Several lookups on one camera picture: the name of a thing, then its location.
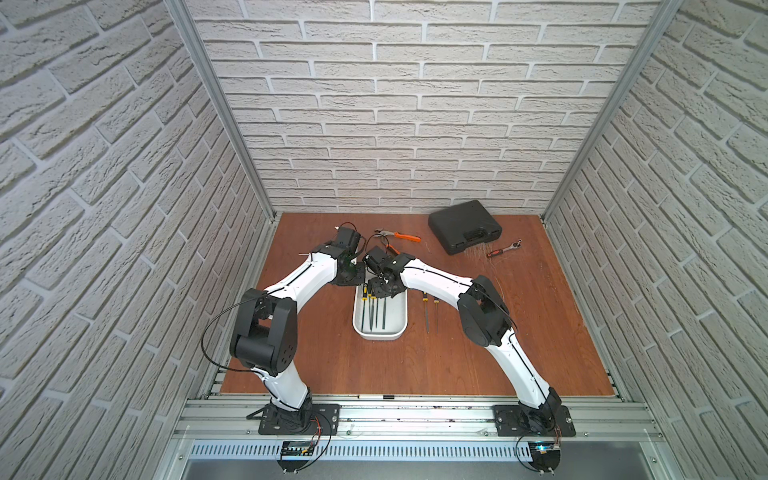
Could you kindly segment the yellow black file six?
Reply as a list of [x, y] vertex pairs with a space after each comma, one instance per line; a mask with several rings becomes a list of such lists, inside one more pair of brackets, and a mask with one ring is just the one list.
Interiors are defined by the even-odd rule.
[[437, 297], [433, 297], [434, 332], [436, 335], [439, 332], [439, 306], [440, 300]]

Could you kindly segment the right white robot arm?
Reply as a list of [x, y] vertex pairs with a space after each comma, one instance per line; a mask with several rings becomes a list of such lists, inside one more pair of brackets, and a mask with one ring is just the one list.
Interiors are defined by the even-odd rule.
[[465, 336], [490, 352], [512, 384], [524, 427], [541, 434], [555, 429], [561, 399], [524, 352], [509, 309], [489, 278], [461, 277], [379, 247], [365, 255], [364, 263], [372, 272], [369, 289], [377, 297], [419, 290], [456, 308]]

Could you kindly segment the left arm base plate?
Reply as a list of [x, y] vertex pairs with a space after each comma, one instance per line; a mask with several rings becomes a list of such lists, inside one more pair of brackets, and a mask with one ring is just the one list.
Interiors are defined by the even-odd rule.
[[322, 435], [335, 436], [338, 432], [340, 404], [321, 403], [298, 411], [288, 411], [267, 404], [261, 414], [260, 435], [312, 435], [318, 430]]

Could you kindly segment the yellow black file one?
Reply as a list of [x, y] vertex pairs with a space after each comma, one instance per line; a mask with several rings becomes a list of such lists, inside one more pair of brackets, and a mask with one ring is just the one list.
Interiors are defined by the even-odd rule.
[[366, 308], [367, 308], [367, 285], [362, 285], [361, 290], [361, 303], [360, 303], [360, 312], [361, 312], [361, 320], [360, 320], [360, 332], [361, 334], [365, 331], [365, 319], [366, 319]]

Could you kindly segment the yellow black file seven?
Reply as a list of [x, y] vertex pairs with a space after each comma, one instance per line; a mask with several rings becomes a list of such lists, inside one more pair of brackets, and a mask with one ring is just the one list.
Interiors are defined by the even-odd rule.
[[429, 296], [426, 292], [422, 292], [422, 300], [424, 305], [424, 319], [425, 319], [425, 331], [427, 334], [430, 333], [430, 322], [429, 322]]

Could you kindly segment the white plastic storage box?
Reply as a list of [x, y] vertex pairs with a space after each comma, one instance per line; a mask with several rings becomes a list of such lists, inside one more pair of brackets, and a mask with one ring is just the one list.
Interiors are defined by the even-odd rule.
[[366, 285], [357, 286], [352, 325], [363, 339], [397, 340], [408, 325], [407, 294], [379, 298], [369, 294]]

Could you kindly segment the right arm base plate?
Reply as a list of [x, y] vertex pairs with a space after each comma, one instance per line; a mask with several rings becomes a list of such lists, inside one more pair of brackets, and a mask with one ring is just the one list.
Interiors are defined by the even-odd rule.
[[532, 409], [522, 404], [494, 405], [494, 424], [500, 437], [523, 435], [575, 437], [576, 429], [566, 406], [560, 406], [555, 413], [547, 409]]

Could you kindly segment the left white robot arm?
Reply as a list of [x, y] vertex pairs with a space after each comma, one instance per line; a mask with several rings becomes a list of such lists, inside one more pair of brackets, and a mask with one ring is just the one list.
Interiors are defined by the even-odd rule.
[[322, 428], [313, 411], [311, 391], [294, 365], [298, 347], [298, 313], [325, 285], [357, 286], [364, 267], [357, 263], [361, 235], [354, 226], [339, 226], [333, 240], [325, 242], [283, 280], [264, 290], [246, 291], [239, 303], [229, 344], [240, 373], [259, 377], [270, 402], [251, 414], [260, 419], [264, 434], [298, 434], [313, 426]]

